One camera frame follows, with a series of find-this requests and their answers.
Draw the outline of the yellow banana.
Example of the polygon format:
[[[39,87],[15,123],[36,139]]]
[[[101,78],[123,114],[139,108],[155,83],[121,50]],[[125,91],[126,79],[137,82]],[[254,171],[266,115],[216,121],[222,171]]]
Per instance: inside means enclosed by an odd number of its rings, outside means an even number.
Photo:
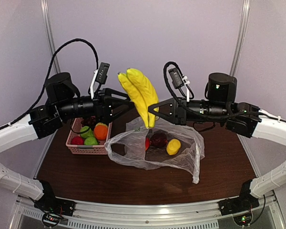
[[[148,112],[148,107],[159,103],[158,95],[150,80],[139,70],[129,68],[125,73],[118,73],[118,80],[142,118],[147,129],[153,128],[156,115]]]

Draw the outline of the green bumpy fruit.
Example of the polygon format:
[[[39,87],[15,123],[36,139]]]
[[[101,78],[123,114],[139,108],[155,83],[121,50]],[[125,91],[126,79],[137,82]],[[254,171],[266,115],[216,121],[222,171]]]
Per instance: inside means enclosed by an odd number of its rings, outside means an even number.
[[[97,146],[99,142],[94,136],[90,136],[84,140],[84,144],[86,146]]]
[[[94,137],[94,134],[93,134],[92,129],[91,129],[89,126],[83,126],[83,127],[80,129],[80,136],[81,136],[83,139],[86,139],[86,138],[88,138],[88,137]]]

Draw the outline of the aluminium corner post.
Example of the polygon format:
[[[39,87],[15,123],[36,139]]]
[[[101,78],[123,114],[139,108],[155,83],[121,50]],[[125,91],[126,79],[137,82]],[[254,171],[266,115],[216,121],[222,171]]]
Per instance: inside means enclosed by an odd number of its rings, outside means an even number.
[[[48,9],[48,1],[41,0],[41,12],[45,24],[46,36],[51,54],[49,72],[54,68],[55,75],[48,77],[45,81],[45,90],[48,97],[48,102],[53,105],[59,105],[67,102],[74,95],[72,91],[71,75],[66,72],[61,72],[56,57],[56,49],[54,38],[51,29],[51,20]]]
[[[243,0],[241,11],[240,11],[240,20],[239,20],[239,25],[238,25],[235,48],[233,52],[233,58],[231,62],[230,71],[228,74],[229,76],[232,76],[232,77],[235,77],[238,64],[240,61],[242,47],[243,47],[246,32],[247,32],[249,16],[250,16],[250,0]]]

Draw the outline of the pink perforated plastic basket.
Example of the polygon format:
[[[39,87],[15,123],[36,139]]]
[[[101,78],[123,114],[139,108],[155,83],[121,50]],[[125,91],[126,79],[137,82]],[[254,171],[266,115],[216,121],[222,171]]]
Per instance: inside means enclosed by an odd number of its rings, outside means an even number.
[[[65,145],[68,147],[71,153],[75,155],[107,155],[107,151],[104,147],[104,144],[108,139],[110,139],[111,130],[112,130],[112,123],[109,123],[106,140],[100,141],[100,144],[96,146],[72,145],[71,144],[72,139],[80,135],[70,130]]]

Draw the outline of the dark red fruit in bag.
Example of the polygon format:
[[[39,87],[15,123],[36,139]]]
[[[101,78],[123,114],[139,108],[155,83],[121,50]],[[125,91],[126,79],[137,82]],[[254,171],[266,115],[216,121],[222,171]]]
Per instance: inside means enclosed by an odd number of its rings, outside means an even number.
[[[167,145],[167,136],[165,133],[155,133],[150,138],[150,145],[156,148],[162,148]]]

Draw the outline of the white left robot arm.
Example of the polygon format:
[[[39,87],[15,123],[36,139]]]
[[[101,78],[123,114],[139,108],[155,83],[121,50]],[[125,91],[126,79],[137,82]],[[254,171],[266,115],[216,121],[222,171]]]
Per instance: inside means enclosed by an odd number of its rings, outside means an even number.
[[[105,124],[134,107],[129,96],[105,88],[88,96],[81,96],[69,73],[56,74],[45,81],[47,102],[29,111],[20,120],[0,127],[0,154],[18,145],[54,134],[71,119],[95,117]],[[40,202],[49,212],[59,208],[51,185],[33,180],[0,163],[0,187]]]

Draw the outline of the pale yellow bumpy fruit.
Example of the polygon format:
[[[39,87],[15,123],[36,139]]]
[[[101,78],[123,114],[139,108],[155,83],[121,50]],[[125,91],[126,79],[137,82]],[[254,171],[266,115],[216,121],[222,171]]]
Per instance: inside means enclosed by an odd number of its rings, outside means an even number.
[[[97,123],[97,124],[95,125],[95,127],[97,127],[97,126],[99,126],[99,125],[102,125],[102,126],[105,126],[105,127],[107,127],[107,128],[108,128],[108,125],[107,125],[107,124],[105,124],[105,123],[101,123],[101,122]]]

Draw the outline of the red bumpy fruit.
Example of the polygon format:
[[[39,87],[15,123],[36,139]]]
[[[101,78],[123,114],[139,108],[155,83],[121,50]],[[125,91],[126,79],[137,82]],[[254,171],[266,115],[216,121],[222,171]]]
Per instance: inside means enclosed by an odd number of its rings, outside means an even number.
[[[84,145],[84,139],[81,136],[75,136],[71,140],[71,145]]]

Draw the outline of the green bumpy fruit front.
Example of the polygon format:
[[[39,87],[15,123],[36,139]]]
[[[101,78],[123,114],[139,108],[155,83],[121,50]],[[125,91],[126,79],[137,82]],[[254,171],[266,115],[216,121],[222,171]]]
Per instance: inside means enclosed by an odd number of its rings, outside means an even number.
[[[94,136],[90,136],[84,140],[84,144],[86,146],[97,146],[99,142]]]

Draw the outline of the aluminium corner post left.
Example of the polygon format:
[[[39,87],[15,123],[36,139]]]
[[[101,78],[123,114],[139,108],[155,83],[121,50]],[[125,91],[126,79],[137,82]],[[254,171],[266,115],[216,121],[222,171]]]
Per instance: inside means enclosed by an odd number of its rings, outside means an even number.
[[[71,75],[66,72],[61,72],[56,57],[56,49],[54,38],[51,29],[51,20],[48,9],[48,1],[41,0],[41,12],[45,24],[46,36],[51,54],[49,72],[54,68],[55,75],[48,77],[45,81],[45,90],[48,97],[48,102],[53,105],[59,105],[67,102],[74,95],[72,91]]]

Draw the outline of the red orange mango fruit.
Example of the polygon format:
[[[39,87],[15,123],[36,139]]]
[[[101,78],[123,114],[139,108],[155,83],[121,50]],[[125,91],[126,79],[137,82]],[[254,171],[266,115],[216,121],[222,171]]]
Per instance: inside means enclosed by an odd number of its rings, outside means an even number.
[[[150,139],[148,137],[145,138],[145,151],[147,151],[150,147]]]

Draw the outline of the clear plastic bag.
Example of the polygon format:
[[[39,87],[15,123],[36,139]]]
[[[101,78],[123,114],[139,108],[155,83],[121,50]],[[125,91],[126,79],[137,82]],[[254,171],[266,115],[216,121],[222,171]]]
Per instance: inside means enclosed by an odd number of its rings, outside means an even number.
[[[145,149],[145,139],[154,134],[165,134],[166,139],[177,139],[181,147],[175,155],[169,155],[167,146]],[[204,158],[204,138],[194,128],[173,125],[163,119],[155,122],[152,129],[145,128],[143,120],[138,117],[126,124],[126,131],[120,133],[104,144],[111,161],[145,170],[161,167],[183,169],[191,174],[192,182],[199,183],[200,160]]]

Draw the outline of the aluminium corner post right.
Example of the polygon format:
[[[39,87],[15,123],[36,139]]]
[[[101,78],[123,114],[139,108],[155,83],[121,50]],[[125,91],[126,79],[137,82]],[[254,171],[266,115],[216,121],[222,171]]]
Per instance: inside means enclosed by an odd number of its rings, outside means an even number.
[[[231,62],[230,71],[228,74],[229,76],[232,76],[232,77],[235,77],[238,64],[240,61],[242,47],[243,47],[246,32],[247,32],[249,16],[250,16],[250,0],[243,0],[241,11],[240,11],[240,20],[239,20],[239,25],[238,25],[235,48],[233,52],[233,58]]]

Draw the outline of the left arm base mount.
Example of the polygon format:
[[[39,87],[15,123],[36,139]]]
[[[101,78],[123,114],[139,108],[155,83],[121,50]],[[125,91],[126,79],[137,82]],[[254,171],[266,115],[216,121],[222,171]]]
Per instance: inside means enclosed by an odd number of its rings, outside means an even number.
[[[60,223],[67,222],[66,217],[72,217],[75,210],[75,202],[62,198],[54,200],[33,200],[34,207],[41,210],[43,215],[41,222],[47,228],[54,228]]]

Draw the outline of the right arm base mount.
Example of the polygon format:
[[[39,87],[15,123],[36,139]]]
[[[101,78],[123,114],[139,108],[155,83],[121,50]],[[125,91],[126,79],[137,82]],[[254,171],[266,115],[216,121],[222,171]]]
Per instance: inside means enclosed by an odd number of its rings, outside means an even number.
[[[250,226],[253,222],[253,208],[259,207],[254,197],[227,198],[217,202],[222,216],[232,215],[233,221],[240,227]]]

